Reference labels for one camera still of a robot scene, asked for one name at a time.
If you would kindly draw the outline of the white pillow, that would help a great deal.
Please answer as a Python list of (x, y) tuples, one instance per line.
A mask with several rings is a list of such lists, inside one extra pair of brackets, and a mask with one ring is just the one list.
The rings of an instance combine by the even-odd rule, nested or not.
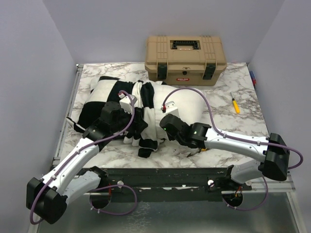
[(79, 124), (84, 128), (100, 117), (101, 110), (108, 101), (118, 102), (118, 93), (124, 90), (135, 96), (135, 120), (129, 128), (125, 143), (137, 140), (160, 141), (167, 139), (159, 123), (165, 116), (160, 107), (163, 102), (173, 101), (178, 108), (180, 118), (187, 124), (202, 119), (205, 103), (203, 98), (191, 90), (177, 90), (163, 82), (136, 81), (130, 82), (115, 77), (101, 76), (93, 79), (90, 95), (79, 116)]

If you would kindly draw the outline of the black white checkered pillowcase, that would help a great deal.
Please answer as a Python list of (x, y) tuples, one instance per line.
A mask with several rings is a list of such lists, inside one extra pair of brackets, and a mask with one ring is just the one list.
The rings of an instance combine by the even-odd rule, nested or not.
[(91, 85), (90, 96), (83, 105), (78, 121), (70, 117), (66, 121), (75, 131), (83, 133), (101, 116), (106, 103), (116, 102), (127, 117), (134, 113), (131, 126), (121, 135), (123, 142), (138, 147), (139, 157), (148, 158), (167, 138), (159, 126), (163, 118), (159, 106), (164, 97), (164, 84), (163, 81), (131, 82), (101, 76), (96, 84)]

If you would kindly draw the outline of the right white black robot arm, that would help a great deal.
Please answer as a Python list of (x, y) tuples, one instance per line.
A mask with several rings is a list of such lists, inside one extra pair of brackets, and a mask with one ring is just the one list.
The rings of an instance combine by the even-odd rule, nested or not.
[(290, 152), (279, 134), (271, 133), (269, 137), (246, 136), (200, 122), (188, 125), (172, 114), (163, 117), (159, 125), (169, 139), (176, 140), (182, 146), (225, 150), (249, 157), (249, 162), (227, 169), (223, 184), (229, 190), (260, 177), (275, 181), (287, 179)]

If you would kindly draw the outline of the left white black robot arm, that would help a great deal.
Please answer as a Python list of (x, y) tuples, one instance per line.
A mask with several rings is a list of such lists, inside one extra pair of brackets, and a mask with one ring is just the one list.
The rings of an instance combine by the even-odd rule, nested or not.
[(99, 168), (93, 168), (79, 178), (76, 175), (113, 138), (128, 130), (134, 120), (135, 102), (136, 99), (129, 98), (107, 102), (100, 117), (85, 130), (74, 150), (42, 178), (32, 178), (27, 183), (26, 207), (31, 211), (32, 224), (36, 224), (34, 215), (54, 224), (67, 206), (84, 193), (106, 189), (107, 179)]

